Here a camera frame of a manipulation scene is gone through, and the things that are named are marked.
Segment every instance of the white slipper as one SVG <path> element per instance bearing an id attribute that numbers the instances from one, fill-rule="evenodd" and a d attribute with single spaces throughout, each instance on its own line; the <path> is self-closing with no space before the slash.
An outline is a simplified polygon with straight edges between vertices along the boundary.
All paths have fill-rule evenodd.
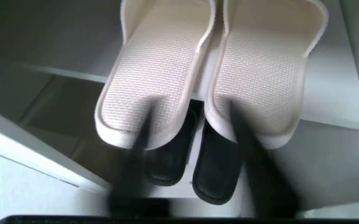
<path id="1" fill-rule="evenodd" d="M 281 147 L 299 122 L 307 59 L 329 13 L 319 0 L 224 0 L 223 19 L 205 117 L 235 141 L 223 100 L 235 98 L 264 146 Z"/>
<path id="2" fill-rule="evenodd" d="M 148 148 L 182 127 L 215 20 L 215 0 L 123 0 L 123 46 L 95 110 L 105 142 L 131 147 L 144 103 L 162 99 Z"/>

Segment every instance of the black slipper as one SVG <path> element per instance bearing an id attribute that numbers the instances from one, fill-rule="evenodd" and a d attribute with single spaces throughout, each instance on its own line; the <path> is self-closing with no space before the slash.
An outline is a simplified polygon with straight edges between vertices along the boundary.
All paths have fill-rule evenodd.
<path id="1" fill-rule="evenodd" d="M 241 165 L 237 145 L 219 135 L 206 121 L 193 174 L 197 196 L 214 205 L 227 203 L 235 192 Z"/>
<path id="2" fill-rule="evenodd" d="M 150 183 L 172 186 L 181 180 L 201 109 L 202 102 L 192 101 L 176 137 L 166 145 L 146 152 L 145 175 Z"/>

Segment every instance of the white shelf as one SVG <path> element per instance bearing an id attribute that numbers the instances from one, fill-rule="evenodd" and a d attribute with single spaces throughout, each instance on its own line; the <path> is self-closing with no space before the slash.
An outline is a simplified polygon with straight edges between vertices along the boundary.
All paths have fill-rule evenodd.
<path id="1" fill-rule="evenodd" d="M 301 119 L 359 129 L 359 79 L 341 8 L 337 0 L 324 3 L 329 25 L 309 59 Z M 33 3 L 26 6 L 31 11 L 21 10 L 15 19 L 3 21 L 10 29 L 0 29 L 0 63 L 105 82 L 122 43 L 119 1 L 54 1 L 42 11 L 39 7 Z M 193 91 L 195 100 L 207 93 L 221 29 L 217 22 Z M 17 37 L 13 31 L 22 34 Z"/>

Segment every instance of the cabinet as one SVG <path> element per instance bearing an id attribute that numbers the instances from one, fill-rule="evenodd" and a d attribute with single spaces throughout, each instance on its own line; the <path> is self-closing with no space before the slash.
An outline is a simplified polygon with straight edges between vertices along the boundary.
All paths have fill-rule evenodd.
<path id="1" fill-rule="evenodd" d="M 359 129 L 359 79 L 340 3 L 324 3 L 329 25 L 310 56 L 301 118 Z M 93 111 L 122 44 L 119 4 L 0 4 L 0 155 L 81 188 L 107 192 L 111 174 L 106 171 L 120 163 L 121 154 L 97 136 Z M 220 27 L 218 21 L 194 100 L 203 101 L 207 92 Z M 191 180 L 203 124 L 201 119 L 182 180 L 156 188 L 151 197 L 197 198 Z M 244 187 L 239 180 L 227 204 L 236 209 L 228 216 L 240 214 Z"/>

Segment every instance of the slipper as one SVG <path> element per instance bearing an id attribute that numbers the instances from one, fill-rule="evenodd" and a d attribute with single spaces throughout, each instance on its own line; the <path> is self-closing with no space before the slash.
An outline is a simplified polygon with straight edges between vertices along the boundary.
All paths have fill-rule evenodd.
<path id="1" fill-rule="evenodd" d="M 205 122 L 192 181 L 196 195 L 214 205 L 227 203 L 236 190 L 243 164 L 240 156 L 235 143 L 219 135 Z"/>
<path id="2" fill-rule="evenodd" d="M 150 183 L 172 186 L 181 180 L 202 106 L 202 102 L 192 100 L 185 123 L 175 138 L 164 146 L 146 152 L 145 175 Z"/>
<path id="3" fill-rule="evenodd" d="M 310 52 L 329 13 L 319 0 L 224 0 L 224 32 L 205 117 L 235 141 L 225 99 L 240 102 L 265 148 L 285 145 L 301 117 Z"/>
<path id="4" fill-rule="evenodd" d="M 123 46 L 95 110 L 98 134 L 130 148 L 144 102 L 160 98 L 148 149 L 181 129 L 215 20 L 214 0 L 123 0 Z"/>

